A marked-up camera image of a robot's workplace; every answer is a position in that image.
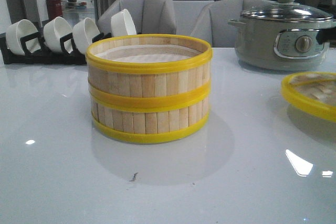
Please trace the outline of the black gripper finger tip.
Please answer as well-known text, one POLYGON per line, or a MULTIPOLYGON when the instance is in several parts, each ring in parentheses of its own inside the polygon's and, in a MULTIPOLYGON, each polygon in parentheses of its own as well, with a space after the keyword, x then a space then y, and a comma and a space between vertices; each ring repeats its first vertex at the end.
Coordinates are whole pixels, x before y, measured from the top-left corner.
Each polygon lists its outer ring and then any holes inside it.
POLYGON ((330 27, 330 28, 319 28, 317 35, 316 35, 316 41, 318 44, 323 44, 325 42, 330 42, 332 40, 336 39, 336 27, 330 27))

